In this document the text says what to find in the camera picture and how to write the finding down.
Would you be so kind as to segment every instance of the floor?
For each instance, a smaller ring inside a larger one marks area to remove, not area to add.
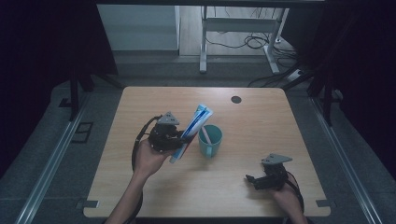
[[[181,37],[194,40],[199,35]],[[225,42],[229,45],[236,42]],[[235,53],[219,46],[208,46],[207,73],[199,73],[196,44],[180,47],[180,55],[134,55],[115,52],[119,75],[112,78],[127,86],[203,86],[203,87],[260,87],[272,77],[261,50]],[[19,223],[26,217],[21,211],[31,211],[26,223],[102,223],[103,218],[87,218],[83,206],[100,160],[106,137],[122,91],[92,76],[93,92],[80,92],[83,113],[80,122],[92,122],[90,137],[85,143],[78,133],[72,133],[64,144],[64,154],[53,176],[47,176],[47,186],[40,186],[42,198],[32,198],[34,187],[42,180],[55,148],[71,125],[70,108],[59,107],[63,98],[69,98],[68,83],[54,88],[51,103],[19,157],[0,179],[0,223]],[[288,83],[283,78],[271,87]],[[337,103],[332,105],[332,127],[327,127],[320,116],[320,100],[307,96],[310,80],[286,92],[319,180],[328,198],[332,213],[328,217],[311,217],[317,224],[327,223],[393,223],[396,216],[396,183],[383,167],[364,139],[349,124]],[[139,220],[138,223],[203,223],[221,220],[177,219]],[[227,223],[279,223],[262,217],[227,219]]]

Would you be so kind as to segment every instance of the metal desk leg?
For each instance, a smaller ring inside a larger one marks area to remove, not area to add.
[[[277,68],[276,61],[273,56],[274,44],[276,42],[277,34],[279,33],[280,25],[282,24],[283,15],[285,14],[285,8],[281,8],[279,15],[276,18],[276,24],[274,27],[274,31],[271,33],[270,43],[268,46],[264,46],[265,56],[267,57],[268,63],[271,66],[271,70],[274,74],[279,73],[279,69]]]
[[[199,72],[206,73],[206,19],[207,19],[207,7],[204,7],[204,17],[202,19],[202,43],[201,43],[201,54],[199,62]]]

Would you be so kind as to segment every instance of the wooden tabletop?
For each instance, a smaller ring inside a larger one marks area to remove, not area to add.
[[[233,96],[242,102],[233,103]],[[284,166],[297,178],[305,214],[330,214],[330,207],[317,205],[326,197],[281,89],[128,87],[88,197],[99,206],[85,208],[85,216],[108,217],[115,207],[132,176],[132,148],[143,125],[171,111],[180,121],[177,129],[184,130],[200,103],[214,111],[206,124],[223,131],[218,154],[213,159],[201,155],[196,137],[181,160],[166,161],[148,180],[139,217],[285,216],[265,190],[255,190],[245,178],[264,176],[261,159],[270,153],[293,158]]]

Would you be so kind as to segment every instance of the teal cup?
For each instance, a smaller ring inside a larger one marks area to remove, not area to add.
[[[221,129],[216,125],[207,124],[199,131],[198,139],[201,153],[210,159],[219,151],[222,139]]]

